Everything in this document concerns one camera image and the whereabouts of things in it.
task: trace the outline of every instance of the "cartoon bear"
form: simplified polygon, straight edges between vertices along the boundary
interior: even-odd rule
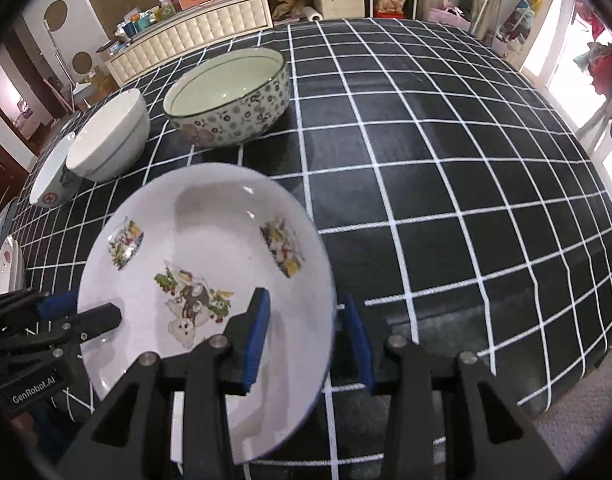
[[[174,319],[168,324],[168,331],[184,348],[191,349],[195,341],[195,325],[192,319]]]

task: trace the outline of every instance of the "black tablecloth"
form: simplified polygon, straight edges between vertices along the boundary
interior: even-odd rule
[[[194,150],[164,117],[164,95],[202,60],[257,45],[289,64],[289,110],[244,146]],[[58,209],[29,206],[48,149],[24,187],[13,231],[34,288],[77,289],[103,224],[140,186],[189,164],[230,162],[269,175],[305,207],[340,303],[352,293],[430,351],[478,352],[530,415],[612,343],[604,185],[552,107],[461,30],[368,19],[281,27],[186,55],[127,88],[144,94],[151,132],[125,175],[84,183]],[[78,374],[54,402],[85,420],[97,399],[83,366]],[[375,478],[387,406],[362,391],[338,332],[313,414],[250,474]]]

